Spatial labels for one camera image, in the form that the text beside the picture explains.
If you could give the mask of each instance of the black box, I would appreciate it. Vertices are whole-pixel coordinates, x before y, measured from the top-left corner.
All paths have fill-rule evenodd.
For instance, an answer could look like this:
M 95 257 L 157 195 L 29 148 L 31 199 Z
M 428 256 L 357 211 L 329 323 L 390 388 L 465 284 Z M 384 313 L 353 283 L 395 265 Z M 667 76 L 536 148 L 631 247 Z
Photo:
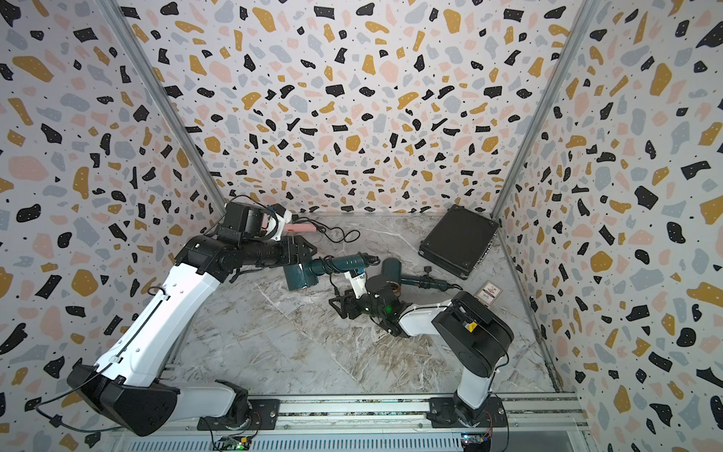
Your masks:
M 497 223 L 459 205 L 452 206 L 419 245 L 419 255 L 467 279 L 492 246 Z

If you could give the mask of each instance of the gray marble surface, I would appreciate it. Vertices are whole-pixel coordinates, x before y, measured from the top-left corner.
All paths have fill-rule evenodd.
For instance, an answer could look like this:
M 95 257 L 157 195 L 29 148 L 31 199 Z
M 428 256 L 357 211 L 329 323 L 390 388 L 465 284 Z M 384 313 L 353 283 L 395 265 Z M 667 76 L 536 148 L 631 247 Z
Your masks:
M 417 246 L 439 216 L 319 216 L 331 226 L 358 229 L 353 243 L 333 244 L 322 234 L 305 233 L 317 256 L 368 252 L 397 257 L 403 273 L 421 275 L 429 262 Z M 492 311 L 515 334 L 510 364 L 495 378 L 498 392 L 553 392 L 540 348 L 515 287 L 502 245 L 495 240 L 466 281 L 433 266 L 432 277 L 456 282 L 476 293 L 486 281 L 503 289 Z M 371 267 L 369 274 L 380 272 Z M 333 276 L 343 291 L 348 283 Z M 401 299 L 420 304 L 449 299 L 446 293 L 404 286 Z M 224 379 L 255 394 L 452 393 L 462 366 L 439 336 L 395 338 L 365 316 L 342 320 L 328 305 L 333 290 L 327 276 L 298 292 L 286 289 L 280 268 L 221 285 L 201 306 L 178 357 L 174 379 Z

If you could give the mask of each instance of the black cable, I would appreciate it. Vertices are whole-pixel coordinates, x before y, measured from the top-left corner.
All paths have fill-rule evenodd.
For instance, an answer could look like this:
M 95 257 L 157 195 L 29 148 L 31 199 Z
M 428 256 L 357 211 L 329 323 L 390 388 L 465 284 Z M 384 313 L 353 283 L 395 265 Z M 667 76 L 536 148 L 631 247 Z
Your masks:
M 84 381 L 83 383 L 80 383 L 80 385 L 77 386 L 76 388 L 73 388 L 73 389 L 71 389 L 70 391 L 66 391 L 66 392 L 62 393 L 60 396 L 53 397 L 53 398 L 51 398 L 50 400 L 47 400 L 47 401 L 44 401 L 44 402 L 40 402 L 39 404 L 35 405 L 35 410 L 36 410 L 41 416 L 45 417 L 46 419 L 49 419 L 49 420 L 51 421 L 51 424 L 52 424 L 54 427 L 63 426 L 63 427 L 65 427 L 65 428 L 69 429 L 69 430 L 73 430 L 74 432 L 80 432 L 80 433 L 100 433 L 100 432 L 110 432 L 110 431 L 112 431 L 112 430 L 119 430 L 119 429 L 123 428 L 123 426 L 121 426 L 121 425 L 119 425 L 118 427 L 109 427 L 109 428 L 103 428 L 103 429 L 99 429 L 99 430 L 84 430 L 84 429 L 81 429 L 81 428 L 75 428 L 75 427 L 71 427 L 71 426 L 68 425 L 68 424 L 63 423 L 63 422 L 62 422 L 62 416 L 60 416 L 59 414 L 56 414 L 54 417 L 51 417 L 50 414 L 47 414 L 47 413 L 45 413 L 43 410 L 40 409 L 40 407 L 41 407 L 42 405 L 46 405 L 46 404 L 49 404 L 49 403 L 51 403 L 51 402 L 54 402 L 54 401 L 56 401 L 56 400 L 58 400 L 58 399 L 60 399 L 60 398 L 63 398 L 63 397 L 65 397 L 65 396 L 67 396 L 67 395 L 69 395 L 69 394 L 71 394 L 71 393 L 74 393 L 75 391 L 81 389 L 83 386 L 85 386 L 85 385 L 87 385 L 88 383 L 90 383 L 91 381 L 93 381 L 94 378 L 98 377 L 99 375 L 102 375 L 103 372 L 105 372 L 112 364 L 113 364 L 113 363 L 109 363 L 109 364 L 108 364 L 107 366 L 105 366 L 100 372 L 98 372 L 98 373 L 96 373 L 94 376 L 88 378 L 88 379 L 87 379 L 86 381 Z
M 340 228 L 339 226 L 331 227 L 331 226 L 329 226 L 329 225 L 326 225 L 326 224 L 322 223 L 321 221 L 317 221 L 317 220 L 315 220 L 315 219 L 313 219 L 313 218 L 309 218 L 309 217 L 306 217 L 306 216 L 298 217 L 298 218 L 294 221 L 294 224 L 299 224 L 299 223 L 311 223 L 311 224 L 313 224 L 313 225 L 316 227 L 317 231 L 319 231 L 319 232 L 321 232 L 322 234 L 324 234 L 324 235 L 326 236 L 326 238 L 329 239 L 332 243 L 341 243 L 341 242 L 344 242 L 344 243 L 352 243 L 352 242 L 356 242 L 357 240 L 359 240 L 359 237 L 362 236 L 362 233 L 359 232 L 358 229 L 352 229 L 352 230 L 350 230 L 349 232 L 344 232 L 344 230 L 343 230 L 342 228 Z M 331 238 L 331 236 L 329 236 L 329 234 L 327 234 L 328 232 L 334 231 L 334 230 L 339 230 L 339 231 L 341 231 L 341 239 L 339 239 L 339 240 L 334 240 L 334 239 Z M 356 237 L 354 237 L 352 240 L 349 240 L 349 239 L 348 239 L 349 236 L 352 235 L 354 232 L 356 232 Z
M 492 395 L 500 398 L 496 393 L 492 393 Z M 507 450 L 507 447 L 510 445 L 510 420 L 507 417 L 507 410 L 505 409 L 505 405 L 502 403 L 501 398 L 500 405 L 502 405 L 502 410 L 505 412 L 505 424 L 507 424 L 507 439 L 505 440 L 505 447 L 500 452 L 505 452 Z

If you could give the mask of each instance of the terrazzo wallpaper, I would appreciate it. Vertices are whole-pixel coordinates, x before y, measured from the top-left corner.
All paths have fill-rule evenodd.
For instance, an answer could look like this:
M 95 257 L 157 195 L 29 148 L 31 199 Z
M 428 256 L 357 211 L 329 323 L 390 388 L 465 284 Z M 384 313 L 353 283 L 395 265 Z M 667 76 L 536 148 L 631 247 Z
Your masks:
M 722 20 L 601 2 L 502 214 L 601 451 L 723 451 Z
M 93 2 L 0 14 L 0 450 L 107 451 L 108 433 L 33 408 L 121 336 L 218 213 Z M 76 394 L 44 409 L 112 425 Z
M 219 186 L 489 210 L 580 0 L 121 0 Z

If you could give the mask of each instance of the mounting plate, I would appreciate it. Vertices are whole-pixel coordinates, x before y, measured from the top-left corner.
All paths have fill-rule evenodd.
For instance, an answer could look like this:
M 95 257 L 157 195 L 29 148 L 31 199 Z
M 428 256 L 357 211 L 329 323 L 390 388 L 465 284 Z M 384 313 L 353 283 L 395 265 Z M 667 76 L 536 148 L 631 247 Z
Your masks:
M 257 430 L 273 430 L 276 427 L 278 418 L 279 400 L 277 398 L 251 398 L 251 425 L 249 425 L 245 433 L 253 434 Z M 214 432 L 236 432 L 238 430 L 229 430 L 221 424 L 214 422 L 215 417 L 202 417 L 198 419 L 196 430 L 208 431 L 210 425 Z
M 507 427 L 502 400 L 497 396 L 489 396 L 484 402 L 484 410 L 492 416 L 494 427 Z M 427 418 L 432 421 L 432 428 L 465 428 L 469 427 L 459 422 L 455 413 L 454 401 L 451 397 L 432 397 L 429 399 L 429 414 Z M 484 415 L 476 429 L 489 427 L 489 418 Z

